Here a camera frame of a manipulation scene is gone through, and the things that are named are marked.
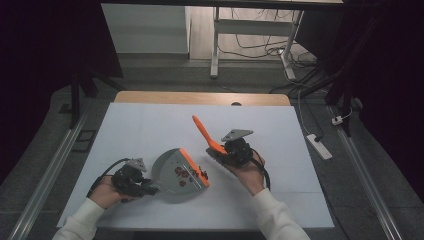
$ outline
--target metal frame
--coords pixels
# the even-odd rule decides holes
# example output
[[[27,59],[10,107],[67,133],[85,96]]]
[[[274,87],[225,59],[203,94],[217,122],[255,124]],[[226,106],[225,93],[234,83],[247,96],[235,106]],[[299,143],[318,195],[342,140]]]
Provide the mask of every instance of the metal frame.
[[[244,34],[244,35],[263,35],[263,36],[283,36],[288,37],[287,45],[284,51],[279,52],[289,80],[296,79],[293,69],[288,60],[294,37],[299,27],[303,11],[294,11],[296,17],[293,22],[272,22],[272,21],[254,21],[254,20],[233,20],[220,19],[219,7],[214,9],[214,37],[211,59],[211,78],[218,77],[218,37],[219,34]]]
[[[327,107],[330,116],[335,116],[331,107]],[[368,199],[371,204],[374,206],[377,217],[380,220],[381,226],[386,233],[387,239],[390,240],[402,240],[402,235],[399,231],[399,228],[393,219],[392,214],[390,213],[389,208],[386,205],[383,197],[377,189],[377,186],[374,183],[374,180],[371,177],[371,174],[368,172],[368,169],[362,160],[362,157],[356,148],[356,145],[351,137],[346,135],[346,132],[343,131],[341,127],[337,127],[337,133],[339,134],[340,140],[345,147],[346,152],[352,162],[353,168],[358,175],[359,180],[362,183],[362,186],[365,192],[368,195]]]
[[[60,170],[62,169],[63,164],[65,163],[66,158],[69,155],[69,152],[71,151],[71,147],[74,144],[75,139],[77,139],[78,134],[87,119],[91,107],[92,101],[89,101],[88,106],[82,113],[78,122],[75,124],[75,127],[66,132],[65,137],[50,161],[47,170],[44,172],[43,177],[25,206],[25,209],[19,217],[19,220],[16,222],[16,225],[8,239],[26,239],[28,236],[44,205],[44,202],[47,199],[47,196],[50,193],[50,190],[53,187],[53,184],[56,181],[57,176],[60,173]]]

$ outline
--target floor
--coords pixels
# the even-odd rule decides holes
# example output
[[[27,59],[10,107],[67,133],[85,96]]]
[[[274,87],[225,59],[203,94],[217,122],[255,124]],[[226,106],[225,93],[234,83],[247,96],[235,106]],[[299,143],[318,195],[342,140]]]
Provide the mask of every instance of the floor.
[[[199,9],[199,15],[206,16],[211,9]],[[258,12],[249,15],[256,17]],[[231,51],[238,51],[238,44],[234,36],[233,41],[223,40],[220,46]],[[259,37],[254,43],[263,44]],[[220,76],[211,80],[209,77],[210,51],[209,43],[199,49],[192,50],[191,60],[180,57],[163,56],[134,56],[120,55],[124,79],[116,79],[129,90],[144,91],[194,91],[194,92],[239,92],[239,93],[269,93],[271,89],[282,87],[274,91],[275,94],[287,94],[293,85],[287,85],[281,69],[281,62],[273,61],[275,58],[268,56],[267,60],[242,61],[233,55],[220,55]],[[263,49],[256,52],[243,52],[244,54],[263,54]],[[297,76],[305,76],[310,69],[295,69]],[[117,91],[103,82],[96,80],[99,93],[96,98],[81,96],[83,110],[91,106],[86,122],[82,127],[83,132],[96,132],[102,122],[110,102],[113,101]],[[317,153],[309,147],[309,153],[321,181],[333,221],[334,229],[306,229],[311,239],[388,239],[380,225],[376,211],[371,205],[367,193],[364,191],[360,179],[352,167],[346,150],[341,143],[337,128],[329,122],[331,114],[323,101],[326,89],[310,95],[306,100],[291,99],[295,107],[299,123],[304,128],[304,134],[325,133],[322,142],[329,148],[334,158],[331,161],[322,161]],[[14,171],[0,187],[0,239],[7,239],[15,223],[19,219],[33,190],[37,187],[50,160],[55,156],[64,136],[68,132],[70,115],[61,111],[66,104],[70,104],[70,88],[66,87],[57,91],[51,99],[50,111],[45,122],[39,129],[33,142],[24,153]],[[424,205],[408,185],[402,173],[386,154],[384,149],[366,131],[358,118],[360,109],[355,108],[352,113],[351,130],[352,139],[361,153],[363,161],[373,177],[381,196],[386,202],[393,219],[395,220],[403,239],[424,239]],[[72,145],[72,151],[59,173],[59,177],[49,196],[47,197],[40,214],[34,222],[27,239],[49,239],[53,236],[56,223],[61,216],[61,211],[67,203],[73,186],[78,179],[79,172],[88,156],[89,145],[87,142],[78,142]],[[225,239],[228,235],[172,235],[172,239]],[[100,229],[96,239],[168,239],[169,233],[128,231],[112,231]],[[258,233],[252,234],[251,239],[262,239]]]

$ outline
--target hand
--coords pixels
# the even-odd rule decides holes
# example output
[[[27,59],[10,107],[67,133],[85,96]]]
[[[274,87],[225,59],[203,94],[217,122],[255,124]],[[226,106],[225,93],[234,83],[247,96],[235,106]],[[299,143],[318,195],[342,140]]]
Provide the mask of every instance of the hand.
[[[90,195],[90,199],[100,207],[107,209],[123,199],[128,201],[135,197],[118,193],[112,184],[112,177],[105,176]]]
[[[265,165],[265,160],[261,158],[255,151],[253,151],[253,159],[259,163]],[[240,180],[241,184],[247,188],[252,196],[265,189],[264,187],[264,175],[261,170],[253,164],[248,162],[242,167],[234,167],[225,165],[236,177]]]

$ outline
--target orange handle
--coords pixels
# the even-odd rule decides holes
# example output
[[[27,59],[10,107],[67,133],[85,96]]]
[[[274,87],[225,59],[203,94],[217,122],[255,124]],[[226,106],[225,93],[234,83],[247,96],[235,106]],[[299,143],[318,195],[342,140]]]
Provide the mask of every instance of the orange handle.
[[[206,142],[208,142],[209,147],[211,147],[213,150],[218,151],[222,154],[227,154],[225,149],[222,148],[222,146],[215,142],[206,131],[206,128],[203,126],[202,122],[200,122],[199,118],[197,118],[196,115],[193,115],[193,121],[196,124],[197,128],[199,129],[200,133],[203,135],[203,137],[206,139]]]
[[[202,122],[200,122],[200,120],[199,120],[199,118],[197,118],[197,116],[193,115],[193,121],[196,124],[197,128],[199,129],[200,133],[206,139],[206,141],[208,143],[210,141],[213,141],[211,136],[209,136],[208,131],[206,131],[206,128],[203,126]]]

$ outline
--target wall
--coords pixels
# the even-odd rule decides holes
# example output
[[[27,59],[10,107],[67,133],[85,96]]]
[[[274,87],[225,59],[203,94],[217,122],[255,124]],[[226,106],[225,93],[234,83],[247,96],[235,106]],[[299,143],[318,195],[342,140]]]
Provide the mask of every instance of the wall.
[[[188,53],[189,7],[102,4],[117,53]]]

